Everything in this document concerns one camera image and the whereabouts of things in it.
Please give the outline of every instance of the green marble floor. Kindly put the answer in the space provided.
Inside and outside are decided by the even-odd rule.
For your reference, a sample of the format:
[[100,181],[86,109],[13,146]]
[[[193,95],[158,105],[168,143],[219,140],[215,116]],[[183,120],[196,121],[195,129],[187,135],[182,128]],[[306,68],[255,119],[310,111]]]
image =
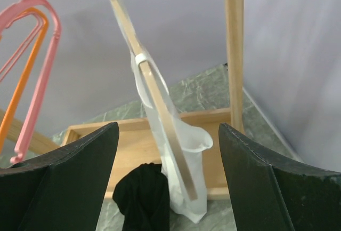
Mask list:
[[[229,106],[228,72],[223,65],[185,79],[171,86],[169,90],[170,96],[180,113]],[[130,102],[106,112],[89,120],[88,123],[137,117],[145,117],[140,100]],[[243,122],[246,135],[251,139],[282,155],[294,158],[246,95],[243,98]],[[53,140],[56,143],[60,143],[62,138],[63,132],[55,135]],[[120,214],[113,200],[105,200],[103,202],[97,231],[121,230],[123,221],[124,216]],[[199,224],[193,224],[184,216],[170,211],[170,229],[171,231],[237,230],[231,202],[229,200],[208,202],[208,212]]]

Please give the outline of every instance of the orange hanger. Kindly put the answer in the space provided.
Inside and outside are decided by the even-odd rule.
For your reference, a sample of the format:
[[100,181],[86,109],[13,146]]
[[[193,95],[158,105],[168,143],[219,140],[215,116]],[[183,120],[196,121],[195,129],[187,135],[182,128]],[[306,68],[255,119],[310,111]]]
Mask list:
[[27,8],[19,16],[17,16],[15,19],[13,19],[6,26],[6,28],[9,28],[13,24],[13,22],[15,22],[19,19],[22,19],[28,15],[34,15],[36,17],[36,19],[38,21],[36,27],[31,31],[31,33],[26,37],[24,42],[18,47],[18,49],[15,51],[15,53],[10,57],[10,59],[7,61],[7,63],[0,70],[0,74],[1,74],[5,70],[5,68],[11,63],[11,65],[5,71],[5,74],[0,77],[0,82],[1,82],[5,78],[5,76],[8,74],[8,72],[11,70],[11,68],[15,65],[17,60],[24,53],[24,51],[29,46],[29,44],[33,41],[35,36],[39,33],[37,41],[35,42],[35,44],[33,46],[33,49],[32,49],[31,54],[30,54],[30,56],[26,62],[25,68],[24,68],[22,75],[19,79],[17,87],[15,88],[11,102],[7,108],[7,111],[5,113],[3,121],[0,125],[0,152],[2,151],[5,139],[7,137],[7,133],[10,129],[12,120],[14,118],[15,111],[18,107],[20,98],[21,98],[22,93],[26,87],[27,80],[28,80],[29,75],[32,71],[32,68],[33,68],[35,60],[37,58],[37,55],[39,53],[40,47],[43,43],[44,37],[45,37],[46,32],[48,30],[48,19],[47,19],[47,17],[45,16],[45,14],[43,12],[41,12],[40,10],[38,10],[37,8],[34,8],[34,7]]

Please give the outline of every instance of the black cloth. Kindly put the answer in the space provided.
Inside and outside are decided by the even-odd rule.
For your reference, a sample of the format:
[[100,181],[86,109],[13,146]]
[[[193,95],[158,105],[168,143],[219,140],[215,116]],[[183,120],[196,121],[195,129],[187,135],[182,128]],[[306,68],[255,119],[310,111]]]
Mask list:
[[168,181],[161,164],[141,164],[117,183],[112,199],[125,216],[122,231],[169,230]]

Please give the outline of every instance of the wooden tray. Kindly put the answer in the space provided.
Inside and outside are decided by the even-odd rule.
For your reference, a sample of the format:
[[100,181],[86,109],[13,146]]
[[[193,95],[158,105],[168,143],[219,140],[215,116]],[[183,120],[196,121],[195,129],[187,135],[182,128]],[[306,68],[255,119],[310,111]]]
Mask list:
[[[228,186],[220,155],[218,128],[221,123],[231,123],[229,108],[195,111],[180,114],[181,119],[205,129],[213,139],[213,147],[203,152],[204,176],[209,200],[229,198]],[[111,198],[116,184],[142,163],[161,163],[160,154],[152,136],[147,118],[116,121],[119,125],[119,142],[108,183],[106,198]],[[66,145],[110,122],[70,126],[62,145]]]

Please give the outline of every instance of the white fabric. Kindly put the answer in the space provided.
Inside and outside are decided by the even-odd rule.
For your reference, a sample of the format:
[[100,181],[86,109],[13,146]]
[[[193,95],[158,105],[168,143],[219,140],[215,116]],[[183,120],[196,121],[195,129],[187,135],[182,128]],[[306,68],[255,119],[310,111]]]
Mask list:
[[198,193],[197,200],[189,200],[178,167],[174,164],[174,155],[172,154],[170,145],[166,138],[164,128],[137,64],[141,61],[136,61],[135,56],[131,53],[131,65],[135,76],[137,91],[139,92],[144,105],[153,136],[160,152],[162,173],[168,178],[170,207],[174,212],[183,214],[194,223],[198,223],[207,212],[207,189],[202,170],[202,151],[212,147],[213,140],[204,129],[190,126],[179,118],[176,108],[169,96],[168,88],[164,79],[149,54],[147,52],[145,54],[148,58],[148,62],[152,68],[167,109],[172,115],[177,137],[184,152],[186,162],[189,166],[190,173]]

